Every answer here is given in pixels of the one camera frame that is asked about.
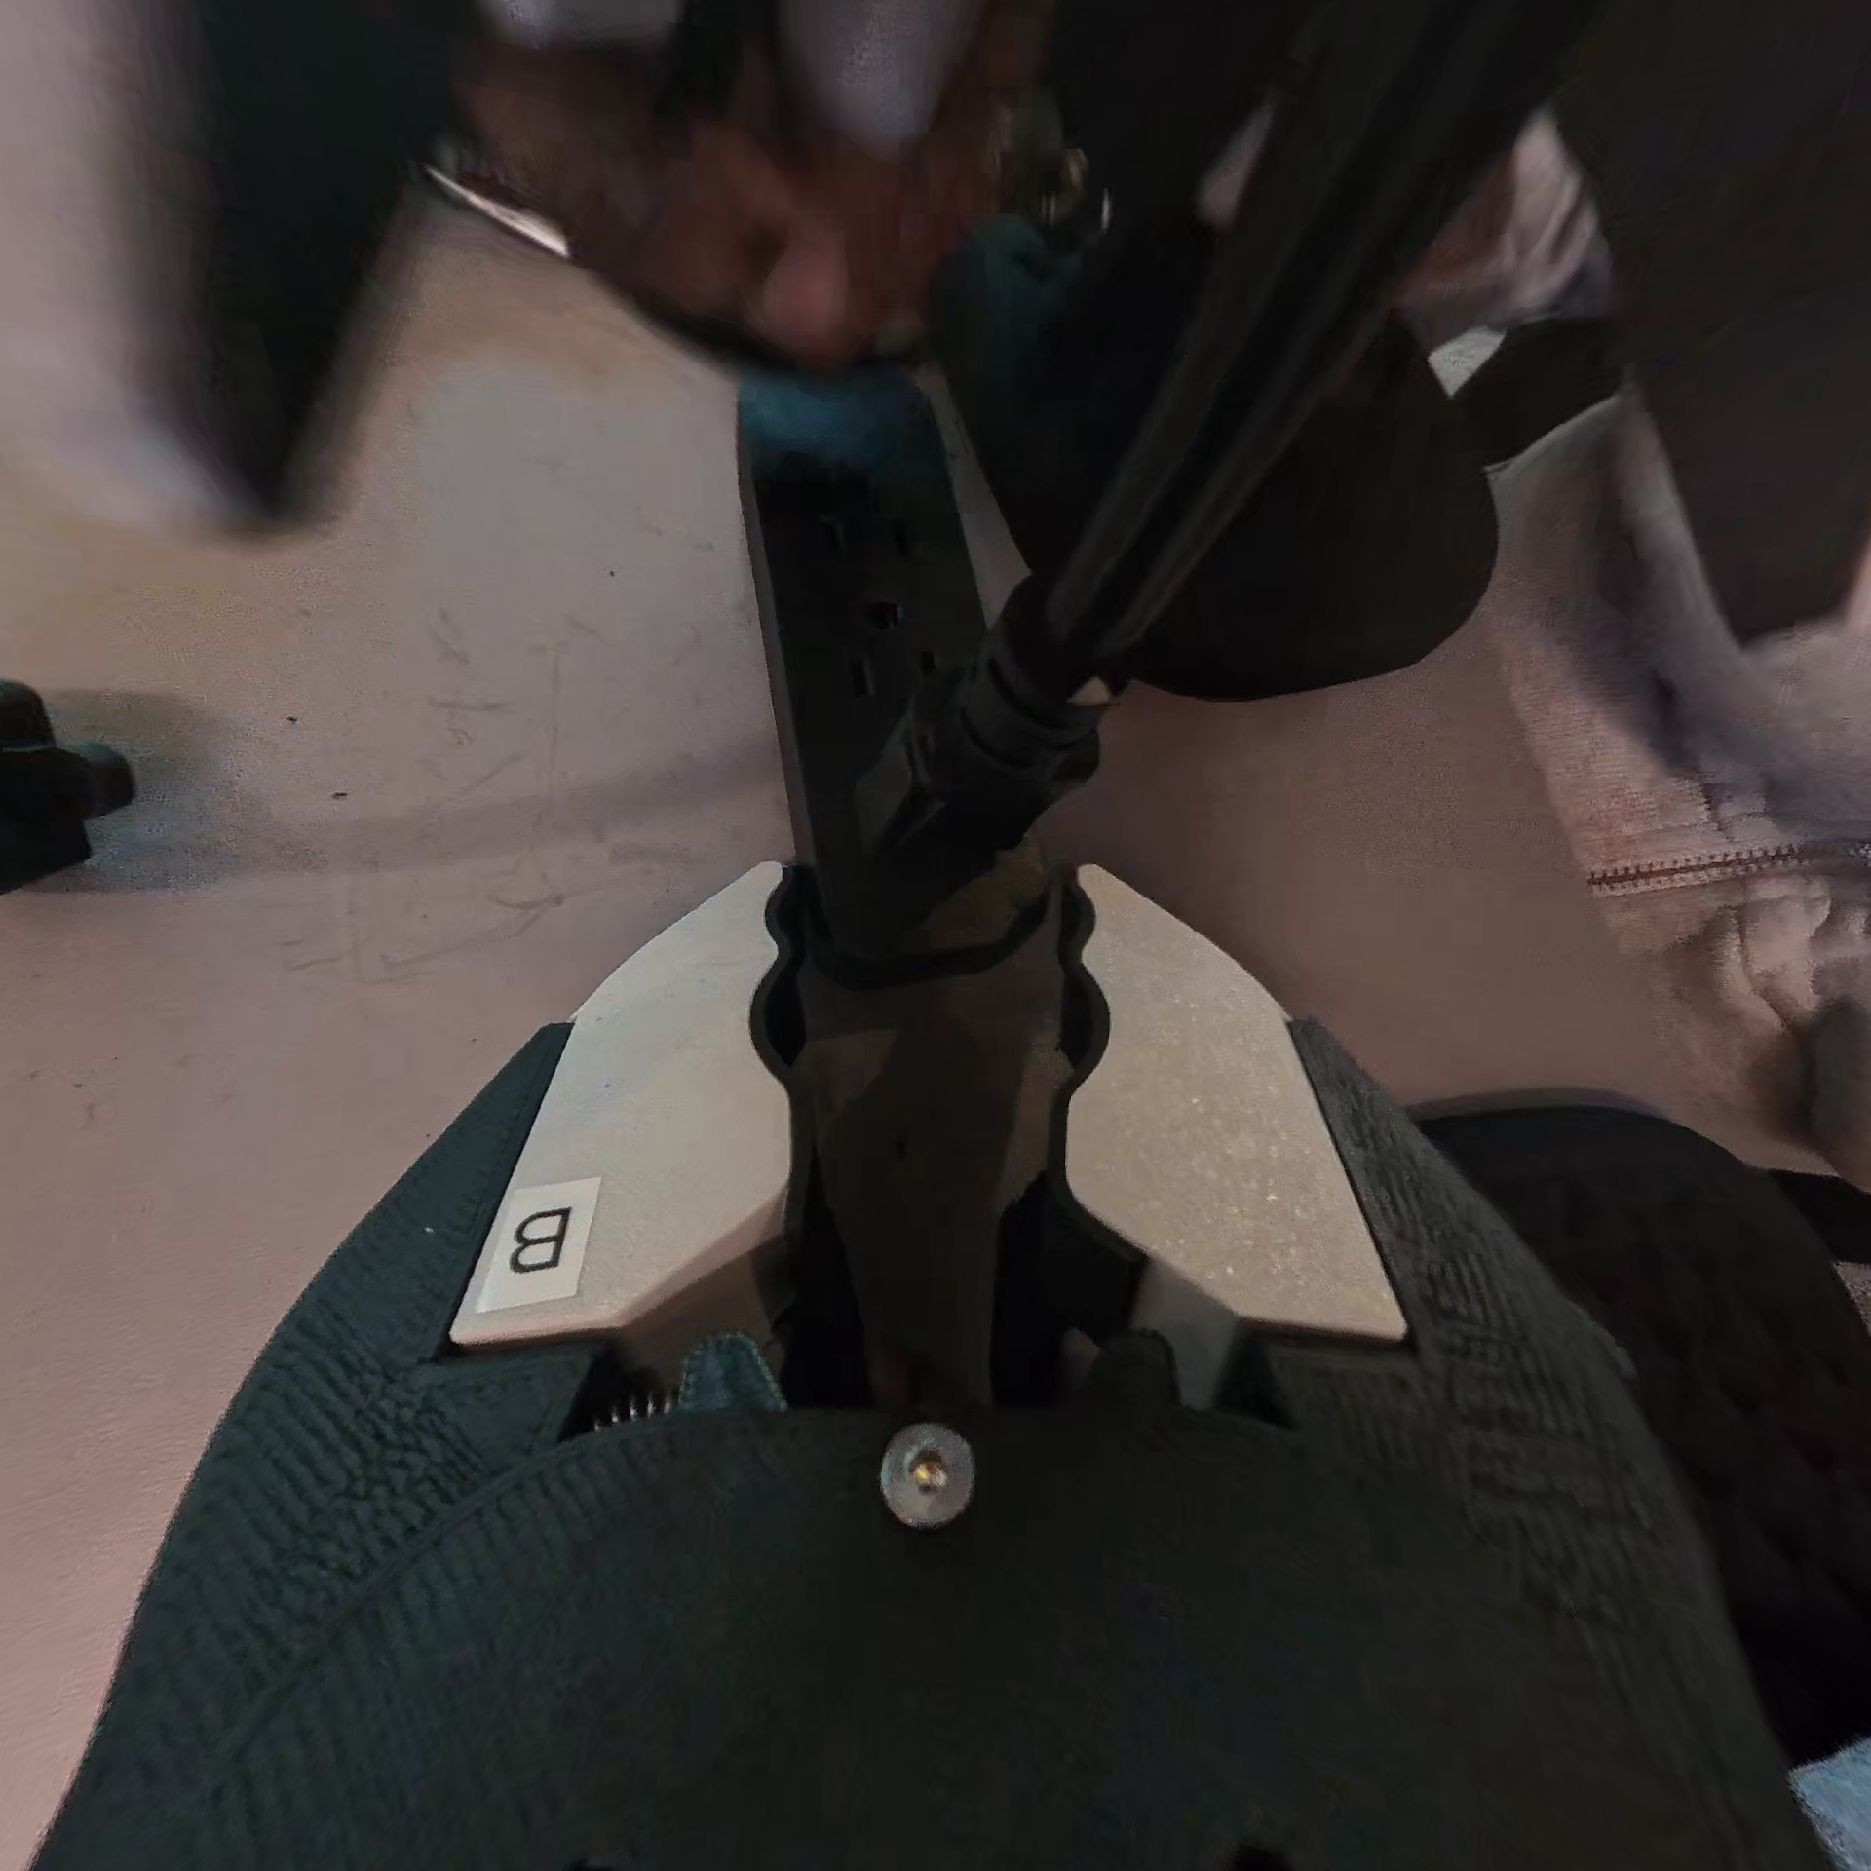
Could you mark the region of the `person's right hand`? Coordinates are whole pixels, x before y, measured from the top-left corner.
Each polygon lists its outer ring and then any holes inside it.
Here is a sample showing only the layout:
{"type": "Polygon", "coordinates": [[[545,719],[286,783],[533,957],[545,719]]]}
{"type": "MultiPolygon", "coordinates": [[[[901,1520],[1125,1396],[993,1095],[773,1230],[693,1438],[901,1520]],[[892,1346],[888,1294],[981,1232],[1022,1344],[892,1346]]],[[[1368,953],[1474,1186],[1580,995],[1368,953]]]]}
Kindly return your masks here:
{"type": "Polygon", "coordinates": [[[726,107],[667,105],[658,59],[483,44],[468,132],[569,259],[667,329],[832,370],[907,340],[993,212],[983,159],[938,137],[876,154],[759,64],[726,107]]]}

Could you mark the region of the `black power strip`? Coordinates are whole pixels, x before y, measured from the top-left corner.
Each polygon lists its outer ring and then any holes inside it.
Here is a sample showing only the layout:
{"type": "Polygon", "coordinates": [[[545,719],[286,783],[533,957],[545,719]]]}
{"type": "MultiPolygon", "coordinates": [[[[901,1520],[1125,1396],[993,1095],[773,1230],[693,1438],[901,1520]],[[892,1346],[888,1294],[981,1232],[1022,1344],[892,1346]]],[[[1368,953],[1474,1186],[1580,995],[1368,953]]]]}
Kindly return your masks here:
{"type": "Polygon", "coordinates": [[[981,1034],[1058,1045],[1058,890],[1031,775],[972,743],[987,637],[948,451],[901,370],[751,375],[747,548],[795,836],[797,962],[879,1007],[939,996],[981,1034]]]}

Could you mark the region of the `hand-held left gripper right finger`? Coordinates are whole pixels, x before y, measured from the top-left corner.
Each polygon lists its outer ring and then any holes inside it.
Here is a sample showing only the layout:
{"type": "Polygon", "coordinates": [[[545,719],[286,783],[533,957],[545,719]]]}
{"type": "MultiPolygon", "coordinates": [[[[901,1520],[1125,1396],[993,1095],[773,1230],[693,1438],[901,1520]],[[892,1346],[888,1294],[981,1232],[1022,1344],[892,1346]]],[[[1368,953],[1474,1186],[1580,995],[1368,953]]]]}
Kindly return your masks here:
{"type": "Polygon", "coordinates": [[[1407,1344],[1276,996],[1099,866],[1064,890],[1061,966],[1050,1304],[1069,1329],[1155,1332],[1180,1374],[1229,1374],[1252,1338],[1407,1344]]]}

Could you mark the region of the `person's grey zip hoodie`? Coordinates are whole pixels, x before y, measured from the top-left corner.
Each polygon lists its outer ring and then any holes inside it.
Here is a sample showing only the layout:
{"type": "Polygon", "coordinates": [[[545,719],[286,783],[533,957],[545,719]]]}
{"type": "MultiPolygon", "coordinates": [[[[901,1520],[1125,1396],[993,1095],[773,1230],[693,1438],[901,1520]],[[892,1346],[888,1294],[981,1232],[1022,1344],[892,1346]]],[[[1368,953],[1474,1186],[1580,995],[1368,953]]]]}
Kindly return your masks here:
{"type": "Polygon", "coordinates": [[[1485,627],[1698,1129],[1866,1187],[1866,564],[1743,643],[1623,390],[1493,475],[1485,627]]]}

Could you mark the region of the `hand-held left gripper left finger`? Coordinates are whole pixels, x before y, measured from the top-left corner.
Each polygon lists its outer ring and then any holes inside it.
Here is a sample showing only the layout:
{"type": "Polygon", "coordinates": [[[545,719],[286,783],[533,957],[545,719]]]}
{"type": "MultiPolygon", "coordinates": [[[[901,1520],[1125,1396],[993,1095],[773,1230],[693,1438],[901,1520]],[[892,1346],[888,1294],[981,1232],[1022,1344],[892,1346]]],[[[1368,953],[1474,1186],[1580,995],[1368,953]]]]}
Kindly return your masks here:
{"type": "Polygon", "coordinates": [[[772,1346],[795,1123],[758,1044],[781,962],[759,863],[648,942],[579,1008],[498,1205],[452,1344],[772,1346]]]}

